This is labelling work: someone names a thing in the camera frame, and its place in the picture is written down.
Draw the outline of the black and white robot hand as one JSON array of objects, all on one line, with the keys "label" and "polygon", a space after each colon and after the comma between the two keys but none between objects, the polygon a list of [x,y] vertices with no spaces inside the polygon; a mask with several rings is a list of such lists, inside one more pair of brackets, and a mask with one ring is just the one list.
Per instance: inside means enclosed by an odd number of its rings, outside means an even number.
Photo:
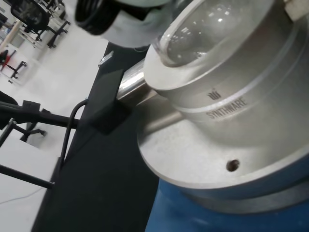
[{"label": "black and white robot hand", "polygon": [[67,0],[75,24],[128,48],[151,44],[172,21],[173,0]]}]

